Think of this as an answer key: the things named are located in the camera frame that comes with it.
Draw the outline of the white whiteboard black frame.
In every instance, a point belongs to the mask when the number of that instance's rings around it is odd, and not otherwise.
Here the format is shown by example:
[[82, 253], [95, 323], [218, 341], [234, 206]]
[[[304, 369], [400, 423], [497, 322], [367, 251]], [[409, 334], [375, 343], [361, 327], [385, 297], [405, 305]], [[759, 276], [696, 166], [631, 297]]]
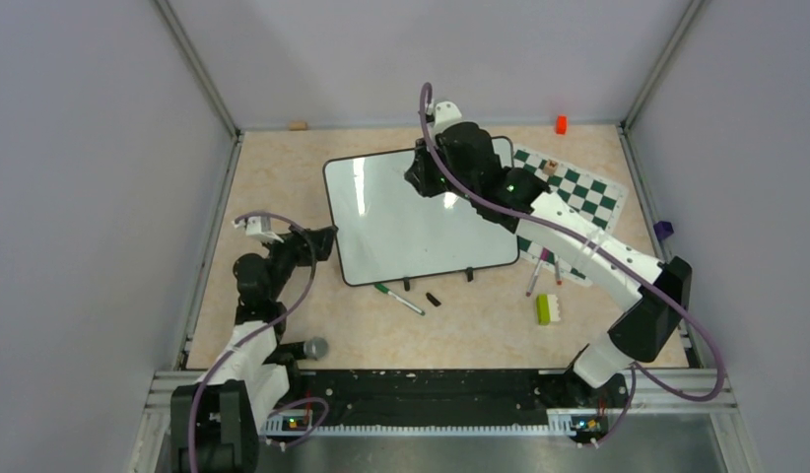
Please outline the white whiteboard black frame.
[[514, 263], [513, 233], [454, 193], [420, 196], [414, 151], [333, 159], [322, 168], [344, 282], [353, 287]]

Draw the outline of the black marker cap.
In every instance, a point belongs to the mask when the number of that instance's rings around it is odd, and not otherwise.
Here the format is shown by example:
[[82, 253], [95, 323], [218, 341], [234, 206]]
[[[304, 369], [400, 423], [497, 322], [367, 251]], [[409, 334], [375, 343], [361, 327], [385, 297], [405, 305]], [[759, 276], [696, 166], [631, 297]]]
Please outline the black marker cap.
[[437, 299], [433, 294], [426, 293], [426, 298], [433, 306], [441, 306], [441, 301]]

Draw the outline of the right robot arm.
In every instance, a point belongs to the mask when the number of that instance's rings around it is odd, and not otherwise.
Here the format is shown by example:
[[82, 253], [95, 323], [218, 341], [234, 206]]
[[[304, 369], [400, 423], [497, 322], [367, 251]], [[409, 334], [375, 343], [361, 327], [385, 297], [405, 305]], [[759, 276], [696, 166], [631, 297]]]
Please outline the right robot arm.
[[453, 192], [483, 219], [547, 249], [606, 290], [620, 318], [580, 351], [565, 379], [572, 403], [590, 406], [633, 362], [656, 359], [685, 313], [690, 266], [663, 263], [618, 241], [525, 168], [505, 167], [488, 132], [473, 122], [441, 132], [422, 124], [406, 180], [423, 197]]

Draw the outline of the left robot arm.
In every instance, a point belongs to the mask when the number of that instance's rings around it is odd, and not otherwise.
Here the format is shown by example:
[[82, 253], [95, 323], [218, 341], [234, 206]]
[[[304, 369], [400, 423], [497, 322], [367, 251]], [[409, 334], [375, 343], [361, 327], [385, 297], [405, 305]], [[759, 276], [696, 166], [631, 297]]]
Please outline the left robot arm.
[[259, 456], [259, 428], [276, 404], [291, 407], [303, 381], [290, 372], [294, 354], [282, 353], [287, 307], [279, 297], [298, 267], [329, 258], [337, 228], [291, 227], [285, 234], [253, 231], [266, 255], [239, 257], [232, 272], [237, 306], [231, 338], [214, 364], [170, 397], [170, 457], [174, 472], [251, 472]]

